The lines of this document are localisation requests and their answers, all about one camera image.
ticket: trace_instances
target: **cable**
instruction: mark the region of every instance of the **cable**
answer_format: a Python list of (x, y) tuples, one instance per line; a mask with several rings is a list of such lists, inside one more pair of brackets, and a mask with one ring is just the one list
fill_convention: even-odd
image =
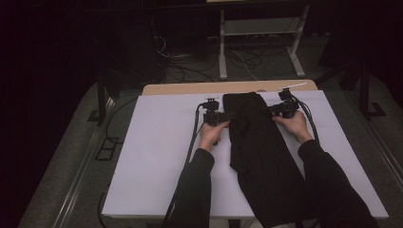
[[(210, 70), (210, 69), (212, 69), (212, 68), (216, 65), (217, 60), (218, 60), (218, 58), (214, 58), (213, 64), (212, 64), (211, 66), (207, 67), (207, 68), (204, 68), (204, 69), (194, 69), (194, 70), (197, 70), (197, 71), (207, 71), (207, 70)], [(199, 62), (199, 61), (200, 61), (200, 59), (199, 59), (198, 61), (193, 61), (193, 62), (171, 63), (171, 65), (178, 66), (179, 64), (192, 64), (192, 63), (197, 63), (197, 62)]]
[[(186, 160), (184, 161), (183, 170), (190, 162), (190, 156), (192, 154), (193, 146), (195, 144), (195, 140), (196, 140), (196, 137), (198, 135), (199, 113), (200, 113), (199, 108), (201, 106), (202, 106), (202, 104), (199, 104), (198, 107), (196, 108), (195, 124), (194, 124), (194, 127), (193, 127), (192, 140), (190, 141), (189, 149), (187, 150), (187, 155), (186, 155)], [(173, 209), (173, 207), (175, 205), (176, 198), (178, 196), (178, 192), (181, 189), (183, 170), (182, 170), (182, 172), (180, 174), (180, 177), (179, 177), (179, 180), (178, 180), (178, 185), (177, 185), (177, 187), (175, 189), (174, 195), (172, 196), (172, 200), (169, 203), (168, 209), (166, 210), (165, 217), (163, 218), (163, 226), (162, 226), (163, 228), (167, 227), (167, 225), (168, 225), (168, 220), (169, 220), (169, 218), (170, 218), (170, 216), (172, 214), (172, 209)]]
[(312, 118), (311, 109), (309, 109), (309, 106), (308, 106), (306, 103), (300, 101), (300, 100), (299, 100), (296, 96), (294, 96), (293, 94), (291, 94), (291, 96), (292, 96), (292, 97), (299, 103), (299, 105), (302, 107), (303, 111), (305, 112), (306, 118), (308, 119), (309, 124), (310, 124), (311, 127), (312, 127), (312, 131), (314, 132), (315, 140), (317, 140), (317, 143), (320, 144), (320, 142), (319, 142), (319, 136), (318, 136), (318, 134), (317, 134), (317, 127), (315, 126), (314, 119)]
[(104, 189), (104, 192), (101, 194), (100, 199), (98, 200), (98, 207), (97, 207), (97, 214), (98, 214), (98, 220), (100, 221), (101, 225), (103, 228), (107, 228), (106, 225), (104, 224), (104, 221), (102, 220), (102, 216), (101, 216), (101, 202), (102, 199), (104, 198), (104, 195), (106, 193), (106, 190), (109, 189), (110, 183), (106, 186), (106, 188)]
[(110, 141), (111, 143), (116, 143), (116, 144), (123, 144), (123, 143), (125, 143), (125, 142), (115, 142), (114, 140), (110, 139), (109, 134), (108, 134), (109, 125), (110, 125), (110, 123), (111, 123), (113, 117), (116, 115), (116, 113), (118, 113), (120, 110), (122, 110), (123, 107), (125, 107), (126, 105), (128, 105), (128, 104), (130, 104), (130, 103), (136, 101), (137, 99), (139, 99), (139, 97), (134, 98), (134, 99), (131, 99), (130, 101), (128, 101), (128, 102), (126, 102), (125, 104), (123, 104), (122, 106), (120, 106), (120, 107), (112, 114), (112, 116), (110, 117), (109, 121), (107, 122), (105, 135), (106, 135), (107, 140)]
[(171, 57), (171, 55), (169, 54), (169, 52), (166, 52), (166, 54), (163, 53), (163, 51), (165, 50), (166, 47), (166, 41), (163, 37), (161, 36), (157, 36), (156, 38), (163, 40), (163, 48), (161, 50), (156, 50), (159, 54), (161, 54), (163, 57), (165, 58), (169, 58)]
[[(238, 67), (238, 68), (242, 68), (242, 69), (246, 69), (245, 68), (245, 65), (248, 65), (249, 67), (249, 69), (253, 69), (253, 68), (255, 68), (255, 67), (257, 67), (257, 66), (259, 66), (259, 65), (261, 65), (261, 63), (262, 63), (262, 60), (261, 60), (261, 57), (252, 57), (252, 58), (248, 58), (248, 59), (246, 59), (246, 58), (240, 58), (240, 55), (238, 54), (236, 54), (235, 53), (235, 51), (234, 50), (229, 50), (228, 52), (226, 51), (225, 52), (225, 56), (227, 56), (228, 58), (228, 61), (231, 63), (231, 64), (233, 64), (234, 65), (234, 67)], [(259, 61), (260, 61), (260, 63), (255, 63), (255, 62), (253, 62), (252, 61), (252, 59), (256, 59), (256, 58), (259, 58)], [(242, 64), (242, 66), (238, 66), (236, 63), (234, 63), (234, 61), (237, 61), (237, 62), (240, 62), (241, 64)]]
[(184, 79), (184, 78), (186, 77), (186, 75), (188, 75), (188, 73), (185, 72), (183, 69), (180, 69), (180, 70), (182, 71), (182, 78), (181, 78), (181, 79), (179, 79), (179, 78), (173, 76), (173, 75), (172, 75), (171, 73), (169, 73), (169, 72), (168, 72), (167, 74), (168, 74), (169, 76), (171, 76), (171, 78), (177, 80), (177, 81), (178, 81), (178, 84), (181, 84), (181, 83), (183, 83), (183, 82), (190, 83), (190, 81)]
[(249, 70), (248, 66), (247, 66), (246, 63), (245, 63), (245, 60), (244, 60), (237, 52), (235, 52), (234, 50), (231, 50), (231, 51), (234, 52), (234, 53), (236, 53), (236, 54), (242, 59), (243, 63), (245, 64), (246, 70), (248, 70), (249, 74), (257, 81), (258, 79), (255, 77), (255, 75), (253, 75), (253, 74), (251, 73), (251, 71)]
[(189, 71), (192, 71), (192, 72), (199, 73), (199, 74), (201, 74), (202, 76), (204, 76), (204, 77), (206, 77), (207, 79), (209, 79), (211, 82), (215, 82), (214, 79), (217, 79), (216, 77), (207, 75), (207, 74), (201, 72), (200, 70), (191, 69), (191, 68), (188, 68), (188, 67), (185, 67), (185, 66), (179, 66), (179, 65), (175, 65), (175, 64), (170, 64), (170, 65), (171, 65), (172, 67), (176, 67), (176, 68), (180, 68), (180, 69), (186, 69), (186, 70), (189, 70)]
[(181, 54), (181, 55), (171, 55), (171, 62), (175, 64), (192, 64), (204, 60), (206, 57), (218, 53), (216, 49), (211, 48), (203, 54)]

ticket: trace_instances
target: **metal stand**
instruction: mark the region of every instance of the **metal stand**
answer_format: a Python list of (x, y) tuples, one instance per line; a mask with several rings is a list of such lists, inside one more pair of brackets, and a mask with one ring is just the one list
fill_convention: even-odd
[[(257, 19), (257, 20), (234, 20), (225, 22), (224, 10), (221, 10), (220, 19), (220, 78), (226, 80), (228, 78), (224, 53), (224, 38), (226, 35), (247, 35), (247, 34), (269, 34), (269, 33), (295, 33), (293, 44), (287, 48), (287, 53), (294, 66), (296, 74), (299, 78), (305, 77), (305, 72), (297, 57), (297, 48), (301, 38), (303, 28), (305, 26), (306, 17), (308, 15), (309, 6), (305, 6), (299, 17), (274, 18), (274, 19)], [(288, 25), (284, 30), (281, 24)]]
[(369, 94), (370, 94), (370, 73), (368, 72), (365, 63), (362, 64), (363, 73), (361, 75), (360, 89), (359, 89), (359, 110), (364, 115), (367, 121), (371, 120), (371, 117), (386, 116), (378, 103), (371, 103), (375, 111), (369, 111)]
[(97, 89), (98, 89), (98, 116), (97, 110), (93, 110), (88, 117), (88, 122), (98, 122), (101, 125), (106, 116), (106, 101), (105, 101), (105, 84), (102, 75), (97, 79)]

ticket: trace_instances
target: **white paper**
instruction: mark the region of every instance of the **white paper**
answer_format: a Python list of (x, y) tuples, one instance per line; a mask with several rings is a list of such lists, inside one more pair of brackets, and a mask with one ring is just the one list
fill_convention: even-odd
[[(353, 188), (364, 199), (376, 218), (388, 216), (378, 195), (348, 143), (336, 116), (322, 91), (293, 91), (312, 112), (322, 148), (329, 152), (345, 171)], [(185, 94), (141, 96), (125, 138), (118, 165), (103, 210), (114, 218), (161, 218), (165, 215), (176, 188), (190, 144), (196, 107), (205, 96), (222, 94)], [(276, 92), (260, 93), (268, 105), (281, 102)], [(201, 109), (199, 125), (202, 124)], [(299, 143), (278, 126), (303, 174), (297, 155)], [(228, 129), (212, 150), (215, 165), (211, 172), (212, 218), (251, 218), (253, 212), (240, 191), (236, 172), (229, 166)]]

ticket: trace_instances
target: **black sleeve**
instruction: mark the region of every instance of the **black sleeve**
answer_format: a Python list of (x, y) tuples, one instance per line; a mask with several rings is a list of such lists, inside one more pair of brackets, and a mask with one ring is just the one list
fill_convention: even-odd
[(168, 227), (208, 228), (211, 204), (210, 172), (214, 157), (197, 149), (193, 160), (182, 171), (175, 208)]
[(318, 209), (320, 227), (378, 227), (376, 220), (333, 157), (314, 141), (298, 150), (305, 180)]

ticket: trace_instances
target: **floor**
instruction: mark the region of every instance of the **floor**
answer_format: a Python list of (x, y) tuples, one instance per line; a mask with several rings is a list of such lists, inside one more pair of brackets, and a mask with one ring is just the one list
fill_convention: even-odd
[[(326, 35), (302, 38), (297, 54), (307, 79), (314, 80), (330, 70), (317, 65), (327, 40)], [(228, 39), (228, 81), (297, 79), (285, 51), (291, 41), (290, 36)], [(211, 44), (212, 48), (198, 56), (175, 53), (173, 49), (161, 50), (162, 54), (169, 52), (171, 56), (164, 82), (218, 81), (217, 39), (211, 38)], [(378, 221), (380, 227), (403, 227), (403, 188), (384, 156), (385, 150), (388, 150), (397, 164), (403, 164), (403, 111), (393, 102), (387, 88), (372, 77), (370, 101), (379, 103), (387, 116), (366, 121), (357, 110), (358, 87), (352, 91), (339, 88), (342, 75), (340, 73), (318, 87), (325, 91), (352, 148), (390, 214), (389, 218)], [(87, 121), (90, 113), (97, 109), (96, 85), (86, 93), (19, 227), (145, 228), (160, 222), (99, 216), (99, 208), (102, 207), (122, 146), (118, 145), (110, 161), (96, 161), (94, 158), (106, 135), (119, 137), (120, 142), (125, 139), (135, 98), (140, 93), (139, 90), (128, 89), (122, 91), (119, 98), (109, 100), (106, 120), (101, 125)]]

